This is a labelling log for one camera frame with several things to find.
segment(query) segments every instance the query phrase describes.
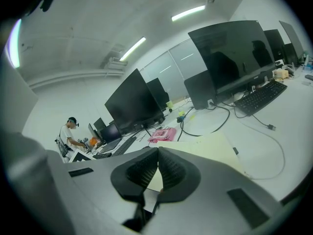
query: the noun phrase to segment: ceiling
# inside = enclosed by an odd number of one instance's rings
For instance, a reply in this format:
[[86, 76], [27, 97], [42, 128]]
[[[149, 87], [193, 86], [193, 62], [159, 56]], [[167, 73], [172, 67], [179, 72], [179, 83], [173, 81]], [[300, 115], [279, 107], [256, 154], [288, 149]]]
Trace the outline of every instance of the ceiling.
[[[47, 12], [37, 8], [22, 18], [19, 73], [25, 81], [69, 71], [103, 69], [110, 56], [121, 57], [142, 36], [128, 67], [141, 55], [192, 24], [230, 17], [242, 0], [54, 0]], [[179, 23], [171, 16], [207, 4], [205, 14]]]

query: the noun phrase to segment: black keyboard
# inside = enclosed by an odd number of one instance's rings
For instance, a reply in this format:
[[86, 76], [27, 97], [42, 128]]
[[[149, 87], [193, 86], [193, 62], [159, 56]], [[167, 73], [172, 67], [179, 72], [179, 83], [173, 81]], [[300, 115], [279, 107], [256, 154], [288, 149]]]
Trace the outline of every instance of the black keyboard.
[[92, 157], [95, 158], [95, 159], [105, 159], [105, 158], [108, 158], [110, 156], [112, 156], [111, 152], [94, 155]]
[[136, 137], [132, 137], [127, 139], [122, 145], [121, 147], [119, 147], [112, 156], [118, 156], [118, 155], [122, 155], [125, 153], [125, 151], [127, 151], [127, 149], [132, 145], [133, 142], [136, 141]]
[[255, 92], [237, 100], [234, 102], [234, 104], [236, 107], [250, 116], [271, 103], [286, 88], [287, 85], [272, 80], [265, 86], [257, 89]]

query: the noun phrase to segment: computer monitor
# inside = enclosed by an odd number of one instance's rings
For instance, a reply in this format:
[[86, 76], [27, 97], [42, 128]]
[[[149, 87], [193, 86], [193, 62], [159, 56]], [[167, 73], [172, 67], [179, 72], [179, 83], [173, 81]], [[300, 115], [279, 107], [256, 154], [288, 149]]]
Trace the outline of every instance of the computer monitor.
[[184, 84], [196, 110], [210, 107], [210, 99], [216, 103], [215, 89], [208, 70], [186, 79]]
[[188, 33], [209, 70], [216, 94], [264, 80], [276, 69], [257, 21], [219, 23]]
[[162, 122], [164, 114], [138, 69], [134, 70], [105, 103], [123, 133], [141, 124]]
[[149, 90], [151, 91], [156, 102], [159, 104], [160, 108], [163, 110], [166, 108], [166, 103], [170, 101], [168, 93], [165, 92], [160, 80], [158, 78], [151, 80], [147, 83]]
[[98, 136], [97, 132], [92, 128], [91, 124], [88, 125], [88, 129], [89, 129], [91, 135], [92, 135], [95, 139], [99, 139], [99, 136]]
[[286, 56], [286, 64], [297, 65], [298, 57], [291, 43], [284, 45], [284, 53]]
[[104, 127], [106, 127], [105, 123], [102, 121], [101, 118], [99, 118], [93, 125], [94, 127], [96, 127], [97, 130], [101, 130]]
[[114, 140], [120, 139], [122, 135], [118, 131], [116, 125], [110, 124], [107, 127], [100, 130], [102, 138], [107, 142], [110, 143]]
[[283, 51], [284, 41], [278, 29], [265, 30], [264, 34], [272, 50], [274, 61], [285, 60]]
[[282, 25], [282, 27], [284, 28], [285, 32], [287, 33], [293, 47], [295, 50], [295, 53], [297, 54], [297, 58], [301, 59], [302, 55], [303, 55], [303, 47], [301, 45], [301, 42], [297, 36], [297, 34], [295, 33], [293, 27], [289, 24], [289, 23], [285, 23], [282, 21], [279, 21], [280, 24]]

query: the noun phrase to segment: beige paper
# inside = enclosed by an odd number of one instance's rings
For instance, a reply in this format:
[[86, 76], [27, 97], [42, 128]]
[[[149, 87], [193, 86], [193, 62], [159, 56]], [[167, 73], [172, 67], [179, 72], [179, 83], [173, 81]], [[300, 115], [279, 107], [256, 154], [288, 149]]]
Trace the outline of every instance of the beige paper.
[[[244, 169], [240, 164], [237, 155], [221, 131], [195, 138], [194, 141], [159, 141], [157, 142], [157, 145], [222, 162], [245, 175]], [[160, 171], [157, 170], [156, 174], [148, 185], [148, 189], [160, 191], [162, 188], [162, 176]]]

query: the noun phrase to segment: desk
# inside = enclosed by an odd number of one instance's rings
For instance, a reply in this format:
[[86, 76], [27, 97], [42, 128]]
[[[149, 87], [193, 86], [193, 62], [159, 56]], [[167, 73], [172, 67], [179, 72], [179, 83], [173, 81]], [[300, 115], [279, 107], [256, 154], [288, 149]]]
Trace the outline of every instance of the desk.
[[[254, 182], [266, 189], [276, 200], [282, 200], [294, 190], [313, 165], [313, 125], [310, 118], [313, 109], [313, 86], [306, 86], [301, 83], [302, 81], [311, 82], [304, 78], [306, 74], [301, 72], [301, 68], [299, 68], [295, 74], [298, 76], [297, 78], [284, 81], [288, 86], [287, 89], [255, 114], [260, 121], [276, 126], [276, 131], [269, 130], [252, 117], [238, 119], [231, 107], [220, 104], [220, 106], [231, 111], [230, 117], [221, 131], [230, 144], [238, 149], [238, 158], [246, 173], [253, 178], [265, 178], [254, 180]], [[187, 112], [193, 106], [192, 102], [186, 103], [186, 101], [183, 100], [175, 104], [172, 113], [164, 112], [164, 115], [168, 114], [168, 116], [162, 126], [177, 129], [175, 141], [180, 134], [180, 125], [176, 121], [177, 108], [180, 107], [181, 110]], [[243, 116], [239, 110], [236, 112], [238, 116]], [[224, 109], [215, 109], [212, 112], [193, 109], [185, 119], [184, 129], [191, 134], [208, 134], [217, 129], [226, 117], [227, 111]], [[276, 175], [281, 171], [284, 164], [279, 145], [271, 138], [251, 130], [242, 123], [270, 135], [282, 145], [285, 154], [285, 166], [278, 176]], [[148, 134], [139, 141], [145, 134], [146, 131], [142, 131], [125, 153], [148, 146]], [[120, 145], [129, 137], [131, 135], [124, 137]], [[180, 141], [193, 139], [194, 137], [183, 133]], [[158, 144], [150, 143], [150, 147], [158, 147]]]

